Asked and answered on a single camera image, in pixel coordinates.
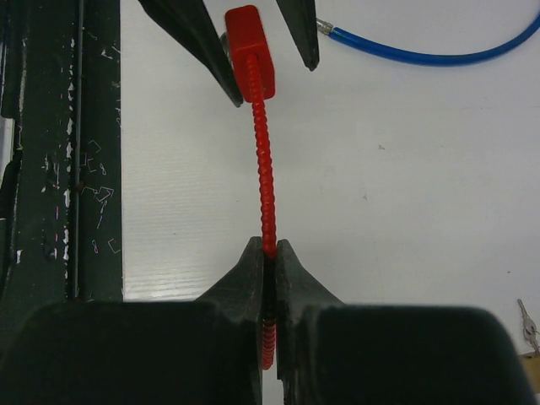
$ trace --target red connector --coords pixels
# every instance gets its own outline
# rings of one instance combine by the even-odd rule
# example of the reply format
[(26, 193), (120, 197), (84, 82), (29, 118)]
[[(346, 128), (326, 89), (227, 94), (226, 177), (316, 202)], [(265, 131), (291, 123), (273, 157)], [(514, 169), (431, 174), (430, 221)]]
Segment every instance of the red connector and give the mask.
[[(236, 82), (244, 99), (251, 103), (255, 122), (256, 156), (259, 164), (261, 192), (262, 250), (269, 259), (278, 253), (276, 236), (276, 207), (273, 193), (272, 155), (268, 136), (264, 100), (276, 92), (274, 70), (261, 17), (255, 6), (235, 8), (225, 15), (230, 58)], [(276, 347), (276, 321), (272, 308), (265, 303), (262, 320), (262, 368), (273, 364)]]

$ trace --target red plastic block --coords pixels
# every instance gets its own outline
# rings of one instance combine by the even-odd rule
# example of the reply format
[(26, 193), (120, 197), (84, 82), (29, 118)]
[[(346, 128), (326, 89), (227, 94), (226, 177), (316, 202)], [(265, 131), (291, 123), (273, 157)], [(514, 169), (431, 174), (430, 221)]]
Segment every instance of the red plastic block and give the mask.
[(246, 65), (250, 55), (256, 55), (259, 61), (264, 98), (272, 98), (276, 94), (275, 73), (259, 11), (251, 5), (233, 8), (225, 15), (225, 23), (236, 82), (244, 99), (251, 103)]

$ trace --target white table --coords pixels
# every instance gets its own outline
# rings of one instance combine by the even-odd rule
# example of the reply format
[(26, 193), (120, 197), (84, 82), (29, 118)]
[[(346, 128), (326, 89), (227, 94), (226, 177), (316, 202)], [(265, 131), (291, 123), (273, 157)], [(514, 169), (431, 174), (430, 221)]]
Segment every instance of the white table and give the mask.
[[(242, 4), (207, 1), (219, 32)], [(516, 300), (540, 321), (540, 35), (447, 69), (321, 37), (309, 73), (276, 3), (255, 4), (277, 72), (267, 112), (279, 238), (347, 302), (480, 306), (530, 350)], [(388, 45), (465, 53), (518, 34), (538, 7), (321, 0), (318, 15)], [(235, 109), (135, 0), (122, 1), (121, 34), (124, 292), (193, 299), (260, 233), (251, 109)]]

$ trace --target red ribbed cable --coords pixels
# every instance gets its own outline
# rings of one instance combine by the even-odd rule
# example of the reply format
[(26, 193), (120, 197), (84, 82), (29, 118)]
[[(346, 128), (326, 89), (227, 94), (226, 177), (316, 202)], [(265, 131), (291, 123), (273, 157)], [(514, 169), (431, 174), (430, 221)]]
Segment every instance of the red ribbed cable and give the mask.
[[(269, 259), (278, 253), (276, 236), (276, 203), (273, 193), (272, 155), (268, 135), (267, 114), (264, 108), (264, 89), (257, 56), (246, 60), (251, 108), (255, 122), (256, 156), (259, 165), (259, 191), (261, 193), (262, 250)], [(276, 348), (276, 320), (262, 320), (262, 368), (268, 370), (273, 364)]]

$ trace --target blue tube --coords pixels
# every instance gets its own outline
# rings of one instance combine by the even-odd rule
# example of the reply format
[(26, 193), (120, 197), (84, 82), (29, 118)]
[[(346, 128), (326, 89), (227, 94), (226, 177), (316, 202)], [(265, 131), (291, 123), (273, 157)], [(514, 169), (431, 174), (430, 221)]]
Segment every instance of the blue tube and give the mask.
[(467, 55), (430, 55), (427, 53), (405, 51), (403, 49), (382, 45), (372, 40), (366, 40), (365, 38), (351, 34), (350, 32), (338, 27), (332, 28), (332, 30), (329, 32), (329, 36), (333, 40), (341, 42), (344, 45), (352, 46), (360, 51), (367, 52), (378, 57), (384, 57), (385, 59), (392, 59), (393, 61), (403, 63), (411, 63), (413, 65), (451, 67), (472, 65), (474, 63), (486, 62), (488, 60), (495, 59), (496, 57), (500, 57), (505, 53), (516, 49), (523, 42), (531, 38), (531, 36), (537, 32), (539, 28), (540, 14), (535, 18), (534, 21), (532, 21), (531, 25), (529, 25), (513, 40), (509, 40), (505, 44), (488, 49), (487, 51), (469, 53)]

